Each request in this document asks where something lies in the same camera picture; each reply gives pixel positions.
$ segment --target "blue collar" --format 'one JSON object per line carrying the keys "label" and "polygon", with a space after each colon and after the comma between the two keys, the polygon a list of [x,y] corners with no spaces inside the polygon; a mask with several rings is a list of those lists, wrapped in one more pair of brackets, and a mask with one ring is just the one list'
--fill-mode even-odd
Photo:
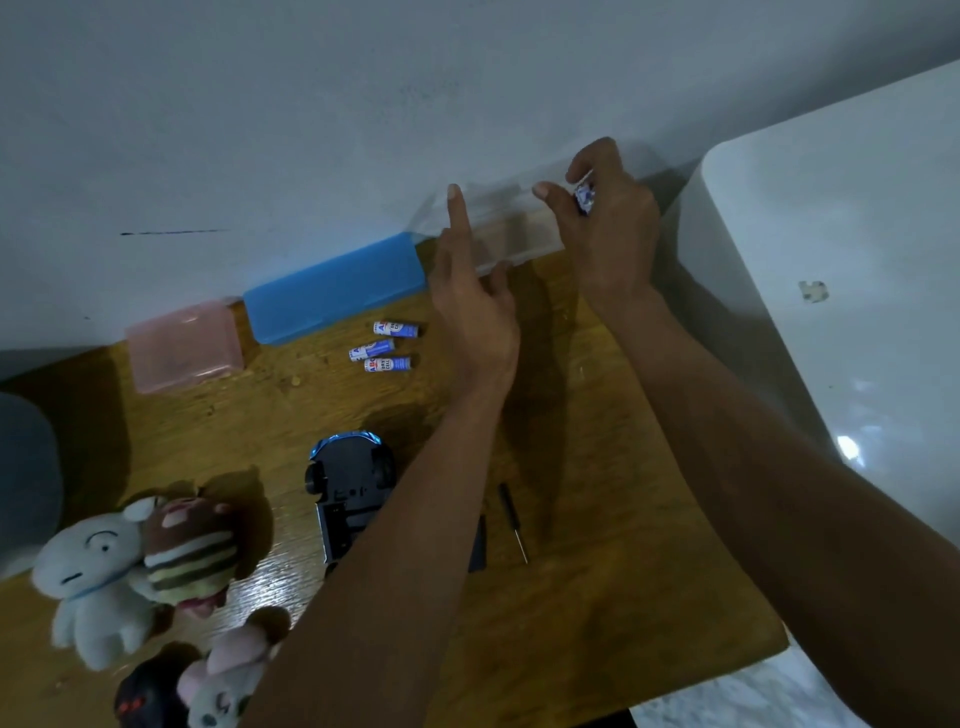
{"label": "blue collar", "polygon": [[133,567],[126,567],[124,570],[118,571],[113,576],[107,577],[106,581],[102,581],[99,584],[94,584],[92,587],[87,587],[82,592],[78,594],[74,594],[73,596],[68,596],[63,601],[74,601],[76,599],[81,599],[85,596],[90,596],[94,592],[99,592],[104,587],[108,587],[110,584],[120,581],[120,579],[122,579],[124,576],[129,574],[132,570],[133,570]]}

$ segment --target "brown striped plush bear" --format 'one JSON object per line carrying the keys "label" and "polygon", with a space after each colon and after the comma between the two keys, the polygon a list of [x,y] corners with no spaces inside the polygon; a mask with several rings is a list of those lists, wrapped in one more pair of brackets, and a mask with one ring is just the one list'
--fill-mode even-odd
{"label": "brown striped plush bear", "polygon": [[205,619],[227,601],[239,554],[232,506],[178,498],[143,522],[143,563],[156,601]]}

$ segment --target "toy car wheel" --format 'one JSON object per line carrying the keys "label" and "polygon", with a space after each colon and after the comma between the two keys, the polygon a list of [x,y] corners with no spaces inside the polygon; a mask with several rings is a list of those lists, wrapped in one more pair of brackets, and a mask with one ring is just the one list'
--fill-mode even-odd
{"label": "toy car wheel", "polygon": [[374,448],[370,452],[373,461],[373,482],[377,490],[386,490],[396,485],[396,466],[394,454],[385,445]]}
{"label": "toy car wheel", "polygon": [[320,496],[320,500],[326,499],[326,473],[323,463],[310,463],[307,466],[306,473],[303,474],[303,487],[311,496]]}

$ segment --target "battery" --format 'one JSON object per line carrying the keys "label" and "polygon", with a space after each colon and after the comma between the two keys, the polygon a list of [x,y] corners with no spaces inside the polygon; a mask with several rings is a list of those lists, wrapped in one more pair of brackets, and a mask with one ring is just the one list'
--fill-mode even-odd
{"label": "battery", "polygon": [[399,336],[404,339],[416,339],[420,336],[420,327],[416,324],[395,324],[393,321],[373,322],[373,333],[378,336]]}
{"label": "battery", "polygon": [[382,353],[392,352],[396,348],[393,339],[380,339],[372,344],[364,344],[362,347],[350,350],[350,361],[363,361],[371,356],[379,356]]}
{"label": "battery", "polygon": [[577,207],[579,207],[580,211],[585,215],[589,215],[593,209],[593,198],[595,196],[596,191],[593,189],[593,177],[590,175],[584,178],[573,190],[573,199],[577,201]]}
{"label": "battery", "polygon": [[363,363],[367,372],[407,372],[413,369],[409,356],[395,356],[392,359],[367,359]]}

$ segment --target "transparent plastic container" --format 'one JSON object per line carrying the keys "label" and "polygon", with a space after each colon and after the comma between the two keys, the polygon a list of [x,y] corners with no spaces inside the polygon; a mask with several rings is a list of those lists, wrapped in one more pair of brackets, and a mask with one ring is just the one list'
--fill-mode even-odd
{"label": "transparent plastic container", "polygon": [[169,392],[243,371],[230,309],[207,301],[127,329],[133,386],[141,394]]}

